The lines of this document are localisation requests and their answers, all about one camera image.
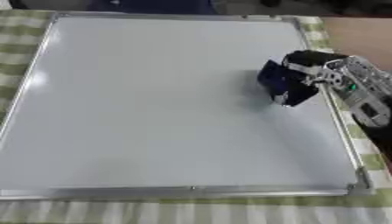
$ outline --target green and white checkered cloth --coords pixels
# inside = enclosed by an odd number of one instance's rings
[[[0,12],[1,117],[37,49],[50,15],[34,10]],[[300,21],[314,50],[332,50],[319,18],[301,17]],[[344,107],[340,107],[340,113],[374,181],[376,195],[129,202],[1,201],[0,223],[392,223],[392,180],[382,156]]]

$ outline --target green light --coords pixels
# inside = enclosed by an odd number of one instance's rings
[[[357,85],[352,84],[352,85],[350,85],[350,87],[348,87],[348,88],[350,88],[351,90],[355,90],[355,89],[357,89]]]

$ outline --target white board surface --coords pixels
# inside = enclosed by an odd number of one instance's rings
[[[298,49],[290,23],[63,17],[2,139],[0,188],[345,188],[323,97],[285,108],[256,84]]]

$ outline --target metal bracket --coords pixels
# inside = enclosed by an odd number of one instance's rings
[[[347,195],[371,193],[373,186],[369,181],[368,172],[364,166],[357,169],[356,176],[358,182],[347,185]]]

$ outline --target robotic arm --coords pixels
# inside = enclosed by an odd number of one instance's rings
[[[325,83],[350,109],[367,136],[392,159],[392,75],[358,56],[296,51],[269,60],[258,75],[273,101],[296,106]]]

